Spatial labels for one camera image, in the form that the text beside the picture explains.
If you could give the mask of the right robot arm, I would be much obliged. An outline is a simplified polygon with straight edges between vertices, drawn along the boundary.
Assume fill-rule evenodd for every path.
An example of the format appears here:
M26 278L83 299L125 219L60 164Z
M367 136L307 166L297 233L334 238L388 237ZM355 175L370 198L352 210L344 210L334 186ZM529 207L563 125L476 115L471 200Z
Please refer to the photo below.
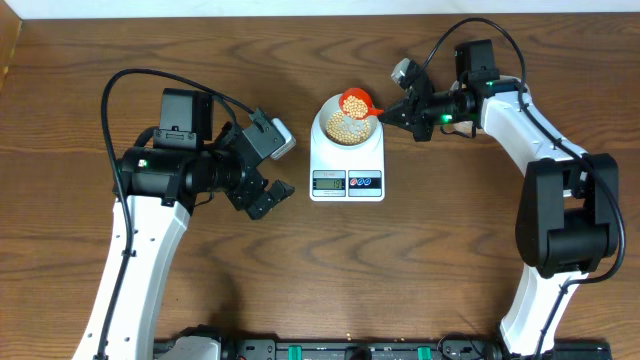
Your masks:
M405 92L379 117L428 141L435 127L468 123L495 139L524 176L515 240L524 263L493 353L550 359L555 331L581 285L608 257L623 254L618 166L570 142L533 104L523 78L500 73L490 40L455 49L456 80L438 92L424 66L405 58L391 78Z

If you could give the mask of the red plastic measuring scoop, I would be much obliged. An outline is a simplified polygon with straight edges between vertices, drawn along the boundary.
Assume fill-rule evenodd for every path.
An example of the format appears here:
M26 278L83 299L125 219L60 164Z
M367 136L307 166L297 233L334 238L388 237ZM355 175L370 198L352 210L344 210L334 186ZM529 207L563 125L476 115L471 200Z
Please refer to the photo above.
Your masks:
M354 120L363 120L368 116L378 116L384 113L375 108L371 96L361 88L349 88L339 97L341 111Z

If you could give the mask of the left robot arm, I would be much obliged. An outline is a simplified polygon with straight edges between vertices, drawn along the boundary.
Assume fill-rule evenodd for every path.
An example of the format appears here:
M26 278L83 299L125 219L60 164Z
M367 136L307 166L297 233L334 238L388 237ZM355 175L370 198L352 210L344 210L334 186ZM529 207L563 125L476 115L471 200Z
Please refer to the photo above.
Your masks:
M150 359L169 269L199 194L224 193L238 211L263 218L294 187L268 182L258 171L295 138L262 110L248 128L230 119L212 131L219 95L167 88L161 120L145 130L121 159L111 245L77 359Z

